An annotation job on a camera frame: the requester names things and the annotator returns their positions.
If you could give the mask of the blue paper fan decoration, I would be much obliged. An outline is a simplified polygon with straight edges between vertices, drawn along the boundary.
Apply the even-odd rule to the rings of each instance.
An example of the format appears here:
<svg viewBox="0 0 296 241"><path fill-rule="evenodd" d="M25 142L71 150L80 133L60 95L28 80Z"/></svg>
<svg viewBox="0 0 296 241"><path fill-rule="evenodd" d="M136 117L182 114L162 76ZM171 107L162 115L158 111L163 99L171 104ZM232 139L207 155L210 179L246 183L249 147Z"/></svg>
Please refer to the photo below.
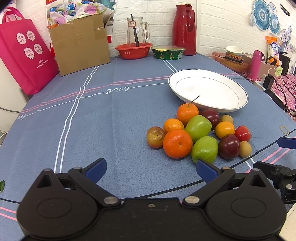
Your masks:
<svg viewBox="0 0 296 241"><path fill-rule="evenodd" d="M255 17L255 24L260 30L266 31L269 29L271 23L271 13L265 1L254 1L252 6L252 14Z"/></svg>

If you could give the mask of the orange with stem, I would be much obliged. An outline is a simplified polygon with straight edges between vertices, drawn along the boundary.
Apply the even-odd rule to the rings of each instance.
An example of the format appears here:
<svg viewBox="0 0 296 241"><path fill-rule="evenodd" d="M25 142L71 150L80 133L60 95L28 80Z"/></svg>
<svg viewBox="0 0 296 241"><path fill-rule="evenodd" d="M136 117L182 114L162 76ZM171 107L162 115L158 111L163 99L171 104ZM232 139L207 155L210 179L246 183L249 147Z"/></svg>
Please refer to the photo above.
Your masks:
<svg viewBox="0 0 296 241"><path fill-rule="evenodd" d="M178 107L176 117L186 126L189 120L196 115L199 115L198 107L194 103L184 103Z"/></svg>

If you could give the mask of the pink bottle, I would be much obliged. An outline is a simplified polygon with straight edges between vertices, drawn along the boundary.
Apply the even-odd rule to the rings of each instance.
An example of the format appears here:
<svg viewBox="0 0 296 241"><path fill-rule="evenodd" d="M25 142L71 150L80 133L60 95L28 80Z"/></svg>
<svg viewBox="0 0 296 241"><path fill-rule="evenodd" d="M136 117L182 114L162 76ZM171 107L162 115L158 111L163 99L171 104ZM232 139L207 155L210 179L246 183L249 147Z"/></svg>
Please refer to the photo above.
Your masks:
<svg viewBox="0 0 296 241"><path fill-rule="evenodd" d="M252 61L251 61L250 70L249 70L250 79L252 80L257 79L257 75L260 70L260 65L263 60L264 60L264 54L259 50L255 50L252 56Z"/></svg>

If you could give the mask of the green foil bowl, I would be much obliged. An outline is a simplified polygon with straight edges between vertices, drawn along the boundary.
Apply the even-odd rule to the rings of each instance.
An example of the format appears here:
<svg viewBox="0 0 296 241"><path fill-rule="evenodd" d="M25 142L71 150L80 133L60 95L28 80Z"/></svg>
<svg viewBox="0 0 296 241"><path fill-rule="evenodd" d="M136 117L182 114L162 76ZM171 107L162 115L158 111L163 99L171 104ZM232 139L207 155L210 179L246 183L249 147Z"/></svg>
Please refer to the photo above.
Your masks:
<svg viewBox="0 0 296 241"><path fill-rule="evenodd" d="M157 59L179 60L183 56L185 48L179 46L152 46L151 50Z"/></svg>

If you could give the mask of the small orange mandarin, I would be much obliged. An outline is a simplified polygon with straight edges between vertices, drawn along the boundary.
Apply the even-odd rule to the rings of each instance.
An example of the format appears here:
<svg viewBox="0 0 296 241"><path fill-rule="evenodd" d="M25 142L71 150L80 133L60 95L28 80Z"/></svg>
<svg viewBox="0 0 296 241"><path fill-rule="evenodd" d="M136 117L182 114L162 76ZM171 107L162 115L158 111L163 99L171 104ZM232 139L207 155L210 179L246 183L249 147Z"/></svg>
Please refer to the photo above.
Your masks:
<svg viewBox="0 0 296 241"><path fill-rule="evenodd" d="M163 130L165 133L168 133L172 130L184 130L184 129L185 127L183 123L176 118L167 119L163 125Z"/></svg>

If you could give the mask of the green fruit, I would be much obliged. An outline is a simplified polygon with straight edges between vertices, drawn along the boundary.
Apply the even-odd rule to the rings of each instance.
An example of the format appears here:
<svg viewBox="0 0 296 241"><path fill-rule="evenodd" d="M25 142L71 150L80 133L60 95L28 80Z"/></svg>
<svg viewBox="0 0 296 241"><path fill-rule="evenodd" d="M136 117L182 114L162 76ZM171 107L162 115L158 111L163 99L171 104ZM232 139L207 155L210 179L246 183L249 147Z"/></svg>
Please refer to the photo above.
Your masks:
<svg viewBox="0 0 296 241"><path fill-rule="evenodd" d="M218 155L218 142L214 137L204 136L198 139L192 147L191 157L196 164L198 160L213 163Z"/></svg>
<svg viewBox="0 0 296 241"><path fill-rule="evenodd" d="M196 115L189 120L185 131L190 135L193 144L201 137L207 136L211 132L211 122L202 115Z"/></svg>

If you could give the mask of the large orange mandarin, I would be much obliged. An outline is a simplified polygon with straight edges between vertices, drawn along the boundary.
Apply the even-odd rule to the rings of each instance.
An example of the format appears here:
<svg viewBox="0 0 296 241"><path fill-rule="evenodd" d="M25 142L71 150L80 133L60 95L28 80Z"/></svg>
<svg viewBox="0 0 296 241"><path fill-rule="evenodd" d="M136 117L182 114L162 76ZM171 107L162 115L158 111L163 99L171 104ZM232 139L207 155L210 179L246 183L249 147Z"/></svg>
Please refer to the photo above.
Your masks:
<svg viewBox="0 0 296 241"><path fill-rule="evenodd" d="M193 146L190 135L185 130L169 131L163 140L163 149L167 156L182 159L189 155Z"/></svg>

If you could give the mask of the yellow rubber band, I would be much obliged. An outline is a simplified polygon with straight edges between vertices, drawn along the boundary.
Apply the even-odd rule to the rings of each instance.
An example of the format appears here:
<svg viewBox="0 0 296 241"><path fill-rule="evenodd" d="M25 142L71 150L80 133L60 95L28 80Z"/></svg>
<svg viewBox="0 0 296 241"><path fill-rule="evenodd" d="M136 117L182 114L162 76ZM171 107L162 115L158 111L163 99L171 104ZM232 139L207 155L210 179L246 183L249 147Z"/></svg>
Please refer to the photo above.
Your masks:
<svg viewBox="0 0 296 241"><path fill-rule="evenodd" d="M290 132L285 126L280 126L280 130L284 135L288 135Z"/></svg>

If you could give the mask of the pink floral side tablecloth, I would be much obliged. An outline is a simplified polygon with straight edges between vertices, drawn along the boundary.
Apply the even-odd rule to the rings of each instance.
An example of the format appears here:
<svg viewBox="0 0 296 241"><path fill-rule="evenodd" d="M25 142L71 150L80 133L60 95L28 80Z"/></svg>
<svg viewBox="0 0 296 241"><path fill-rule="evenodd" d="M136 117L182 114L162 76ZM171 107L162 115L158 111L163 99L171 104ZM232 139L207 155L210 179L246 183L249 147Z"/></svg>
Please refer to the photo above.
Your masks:
<svg viewBox="0 0 296 241"><path fill-rule="evenodd" d="M271 90L283 103L284 111L295 121L295 76L276 76Z"/></svg>

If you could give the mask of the small red tomato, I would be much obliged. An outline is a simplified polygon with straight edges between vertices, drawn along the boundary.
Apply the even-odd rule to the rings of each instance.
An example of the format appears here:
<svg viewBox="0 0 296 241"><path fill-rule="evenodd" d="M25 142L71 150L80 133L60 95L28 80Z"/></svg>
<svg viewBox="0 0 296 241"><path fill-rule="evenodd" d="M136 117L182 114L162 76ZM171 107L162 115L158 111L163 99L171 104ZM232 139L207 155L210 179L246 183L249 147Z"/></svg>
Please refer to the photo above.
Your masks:
<svg viewBox="0 0 296 241"><path fill-rule="evenodd" d="M237 127L234 135L239 139L240 142L249 142L251 139L251 133L246 126Z"/></svg>

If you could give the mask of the cardboard box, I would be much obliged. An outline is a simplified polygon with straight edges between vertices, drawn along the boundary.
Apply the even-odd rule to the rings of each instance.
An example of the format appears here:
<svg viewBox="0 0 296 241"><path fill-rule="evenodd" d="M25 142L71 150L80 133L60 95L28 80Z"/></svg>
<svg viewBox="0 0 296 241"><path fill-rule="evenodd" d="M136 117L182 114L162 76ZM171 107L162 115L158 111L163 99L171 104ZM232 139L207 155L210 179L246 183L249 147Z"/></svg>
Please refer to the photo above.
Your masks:
<svg viewBox="0 0 296 241"><path fill-rule="evenodd" d="M102 14L54 27L50 37L62 76L110 62Z"/></svg>

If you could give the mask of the red plastic basket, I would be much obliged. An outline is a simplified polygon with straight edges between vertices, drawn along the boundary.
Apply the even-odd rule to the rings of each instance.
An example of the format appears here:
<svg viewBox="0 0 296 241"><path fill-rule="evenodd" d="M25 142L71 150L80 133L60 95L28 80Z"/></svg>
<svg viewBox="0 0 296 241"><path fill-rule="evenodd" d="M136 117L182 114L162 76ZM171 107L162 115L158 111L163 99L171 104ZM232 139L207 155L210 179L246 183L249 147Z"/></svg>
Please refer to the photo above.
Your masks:
<svg viewBox="0 0 296 241"><path fill-rule="evenodd" d="M152 43L139 43L139 46L135 43L130 43L118 45L115 49L119 52L121 58L135 60L147 57L152 46Z"/></svg>

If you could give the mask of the red thermos jug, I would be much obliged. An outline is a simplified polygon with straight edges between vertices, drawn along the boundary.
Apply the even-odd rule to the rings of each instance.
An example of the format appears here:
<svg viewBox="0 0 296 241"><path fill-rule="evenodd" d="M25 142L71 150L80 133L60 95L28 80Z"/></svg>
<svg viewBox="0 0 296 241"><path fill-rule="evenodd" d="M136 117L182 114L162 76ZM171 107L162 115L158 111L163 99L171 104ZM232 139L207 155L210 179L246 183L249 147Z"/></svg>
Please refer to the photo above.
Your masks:
<svg viewBox="0 0 296 241"><path fill-rule="evenodd" d="M191 4L176 5L176 15L173 22L172 44L183 47L183 55L196 54L196 24L195 12Z"/></svg>

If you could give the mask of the glass pitcher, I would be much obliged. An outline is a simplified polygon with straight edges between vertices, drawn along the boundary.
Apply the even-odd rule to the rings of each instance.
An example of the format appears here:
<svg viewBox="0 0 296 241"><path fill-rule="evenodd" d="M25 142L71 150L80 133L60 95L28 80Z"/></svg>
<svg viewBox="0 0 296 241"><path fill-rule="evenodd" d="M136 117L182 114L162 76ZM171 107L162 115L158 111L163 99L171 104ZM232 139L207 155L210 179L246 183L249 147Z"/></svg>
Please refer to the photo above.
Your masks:
<svg viewBox="0 0 296 241"><path fill-rule="evenodd" d="M136 22L137 36L139 43L146 43L150 39L150 26L149 23L143 20L143 17L133 17ZM133 27L131 26L131 17L127 18L127 36L126 41L128 44L135 43Z"/></svg>

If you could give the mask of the blue striped tablecloth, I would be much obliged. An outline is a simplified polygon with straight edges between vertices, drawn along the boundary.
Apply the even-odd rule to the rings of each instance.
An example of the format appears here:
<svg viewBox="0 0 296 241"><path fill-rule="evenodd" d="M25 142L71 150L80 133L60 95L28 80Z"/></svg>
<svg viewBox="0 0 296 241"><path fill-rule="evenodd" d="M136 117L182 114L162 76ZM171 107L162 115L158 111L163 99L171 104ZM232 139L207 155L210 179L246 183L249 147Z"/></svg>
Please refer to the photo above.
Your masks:
<svg viewBox="0 0 296 241"><path fill-rule="evenodd" d="M276 144L285 126L295 136L295 122L264 92L213 59L197 54L161 61L114 58L109 64L56 76L34 95L1 146L1 240L20 240L18 203L46 168L67 172L103 157L107 172L99 186L119 198L144 196L183 199L203 186L191 157L176 161L147 145L146 133L175 118L182 101L168 77L184 69L204 69L228 76L247 92L249 101L231 114L235 126L251 132L252 158L226 161L248 171L257 161L295 168L295 151Z"/></svg>

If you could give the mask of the black power adapter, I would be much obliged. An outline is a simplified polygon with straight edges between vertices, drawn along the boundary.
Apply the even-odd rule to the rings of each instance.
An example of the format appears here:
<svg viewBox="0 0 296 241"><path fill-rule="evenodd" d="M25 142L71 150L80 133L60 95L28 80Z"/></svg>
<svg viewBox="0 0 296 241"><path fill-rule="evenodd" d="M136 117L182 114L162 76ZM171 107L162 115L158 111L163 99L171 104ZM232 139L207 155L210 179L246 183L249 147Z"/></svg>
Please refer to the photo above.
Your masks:
<svg viewBox="0 0 296 241"><path fill-rule="evenodd" d="M263 82L263 87L268 90L268 89L271 89L273 83L274 83L275 79L274 77L269 74L269 75L266 75L265 76L265 79L264 79L264 82Z"/></svg>

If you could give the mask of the yellow-orange small citrus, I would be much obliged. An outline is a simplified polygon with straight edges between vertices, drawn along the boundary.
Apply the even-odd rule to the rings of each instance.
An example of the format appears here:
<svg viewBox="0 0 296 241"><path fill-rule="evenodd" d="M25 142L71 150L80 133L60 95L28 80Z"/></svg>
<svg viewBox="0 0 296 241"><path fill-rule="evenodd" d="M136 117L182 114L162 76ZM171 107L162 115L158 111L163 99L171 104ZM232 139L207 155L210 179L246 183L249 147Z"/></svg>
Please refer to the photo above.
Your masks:
<svg viewBox="0 0 296 241"><path fill-rule="evenodd" d="M234 133L235 133L234 125L229 121L222 121L215 127L215 135L219 139L222 139L226 135L234 134Z"/></svg>

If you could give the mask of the floral cloth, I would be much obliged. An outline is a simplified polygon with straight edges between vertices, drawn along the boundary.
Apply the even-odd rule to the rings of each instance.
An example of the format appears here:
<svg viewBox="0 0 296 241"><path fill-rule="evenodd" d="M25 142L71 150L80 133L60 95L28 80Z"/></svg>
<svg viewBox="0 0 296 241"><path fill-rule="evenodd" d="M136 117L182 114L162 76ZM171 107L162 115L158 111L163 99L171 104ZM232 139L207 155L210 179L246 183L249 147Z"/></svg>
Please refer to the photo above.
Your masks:
<svg viewBox="0 0 296 241"><path fill-rule="evenodd" d="M113 14L113 7L100 1L46 1L47 28L53 29L78 18L102 14L104 23Z"/></svg>

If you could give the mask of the black spoon in pitcher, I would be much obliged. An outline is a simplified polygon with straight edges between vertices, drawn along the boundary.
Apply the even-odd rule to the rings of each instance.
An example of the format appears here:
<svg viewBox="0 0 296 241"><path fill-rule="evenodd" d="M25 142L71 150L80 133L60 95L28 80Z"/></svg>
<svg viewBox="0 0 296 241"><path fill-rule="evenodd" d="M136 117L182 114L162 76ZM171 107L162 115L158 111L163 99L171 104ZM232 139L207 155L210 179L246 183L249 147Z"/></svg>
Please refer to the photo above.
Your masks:
<svg viewBox="0 0 296 241"><path fill-rule="evenodd" d="M130 17L132 19L131 21L131 26L133 27L133 33L134 33L134 39L135 39L135 44L137 47L139 47L139 40L138 40L138 36L137 36L137 29L136 29L136 22L134 21L133 15L130 14Z"/></svg>

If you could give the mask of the red-yellow plum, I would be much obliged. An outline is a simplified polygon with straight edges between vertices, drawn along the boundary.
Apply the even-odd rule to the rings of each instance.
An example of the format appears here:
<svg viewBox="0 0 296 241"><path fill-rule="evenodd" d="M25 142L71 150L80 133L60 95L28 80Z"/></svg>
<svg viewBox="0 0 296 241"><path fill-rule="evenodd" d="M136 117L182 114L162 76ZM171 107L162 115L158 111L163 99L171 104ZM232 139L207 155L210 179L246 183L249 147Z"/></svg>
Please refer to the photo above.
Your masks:
<svg viewBox="0 0 296 241"><path fill-rule="evenodd" d="M161 148L165 137L165 132L158 126L153 126L147 130L147 144L154 149Z"/></svg>

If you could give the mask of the white ceramic plate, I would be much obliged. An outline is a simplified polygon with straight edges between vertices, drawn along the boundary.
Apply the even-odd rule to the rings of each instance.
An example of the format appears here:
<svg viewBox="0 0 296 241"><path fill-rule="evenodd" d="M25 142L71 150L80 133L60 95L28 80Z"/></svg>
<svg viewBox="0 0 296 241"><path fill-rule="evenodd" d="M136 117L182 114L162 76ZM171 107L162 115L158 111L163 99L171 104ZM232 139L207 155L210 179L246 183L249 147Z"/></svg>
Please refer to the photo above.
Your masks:
<svg viewBox="0 0 296 241"><path fill-rule="evenodd" d="M168 85L182 101L198 108L232 113L248 104L246 90L224 75L202 69L180 70L168 78Z"/></svg>

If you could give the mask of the snack package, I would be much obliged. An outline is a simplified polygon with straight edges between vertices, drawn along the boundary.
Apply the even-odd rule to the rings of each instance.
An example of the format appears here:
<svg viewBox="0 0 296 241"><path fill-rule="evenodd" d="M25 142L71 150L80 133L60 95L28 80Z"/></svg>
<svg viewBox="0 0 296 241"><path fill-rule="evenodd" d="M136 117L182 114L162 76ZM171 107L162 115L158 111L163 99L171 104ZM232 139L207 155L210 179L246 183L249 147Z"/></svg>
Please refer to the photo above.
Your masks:
<svg viewBox="0 0 296 241"><path fill-rule="evenodd" d="M274 57L278 59L278 39L277 37L266 36L265 37L267 43L267 58Z"/></svg>

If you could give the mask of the dark red plum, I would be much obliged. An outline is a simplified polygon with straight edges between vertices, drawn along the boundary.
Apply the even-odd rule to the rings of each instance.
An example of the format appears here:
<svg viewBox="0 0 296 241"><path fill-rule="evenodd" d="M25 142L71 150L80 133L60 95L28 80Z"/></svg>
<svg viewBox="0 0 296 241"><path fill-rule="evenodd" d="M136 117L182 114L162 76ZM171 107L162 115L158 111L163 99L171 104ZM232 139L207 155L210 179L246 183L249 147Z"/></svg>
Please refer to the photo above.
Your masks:
<svg viewBox="0 0 296 241"><path fill-rule="evenodd" d="M220 123L220 115L215 109L206 108L203 109L200 114L211 122L211 130L214 130L215 127Z"/></svg>
<svg viewBox="0 0 296 241"><path fill-rule="evenodd" d="M227 160L233 160L239 155L240 142L234 134L227 134L218 144L218 154Z"/></svg>

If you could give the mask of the pink tote bag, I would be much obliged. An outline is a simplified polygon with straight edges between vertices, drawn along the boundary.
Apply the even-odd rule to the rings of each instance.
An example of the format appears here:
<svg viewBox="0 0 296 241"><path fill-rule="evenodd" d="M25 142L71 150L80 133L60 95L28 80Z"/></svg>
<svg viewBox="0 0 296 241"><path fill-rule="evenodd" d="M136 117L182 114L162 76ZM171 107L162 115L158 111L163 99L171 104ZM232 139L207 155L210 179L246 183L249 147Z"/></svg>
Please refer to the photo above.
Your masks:
<svg viewBox="0 0 296 241"><path fill-rule="evenodd" d="M8 6L1 24L1 59L26 95L40 92L58 64L30 19Z"/></svg>

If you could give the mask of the stacked bowls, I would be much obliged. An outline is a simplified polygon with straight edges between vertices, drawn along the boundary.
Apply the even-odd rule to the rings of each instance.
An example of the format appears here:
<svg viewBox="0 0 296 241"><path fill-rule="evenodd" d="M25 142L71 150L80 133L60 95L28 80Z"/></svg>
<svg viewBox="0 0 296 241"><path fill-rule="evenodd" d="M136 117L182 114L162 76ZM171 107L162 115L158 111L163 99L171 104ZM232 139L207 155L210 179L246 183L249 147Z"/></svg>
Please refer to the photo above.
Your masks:
<svg viewBox="0 0 296 241"><path fill-rule="evenodd" d="M241 57L241 55L235 55L228 51L225 54L225 58L231 61L239 62L239 63L243 62L243 58Z"/></svg>

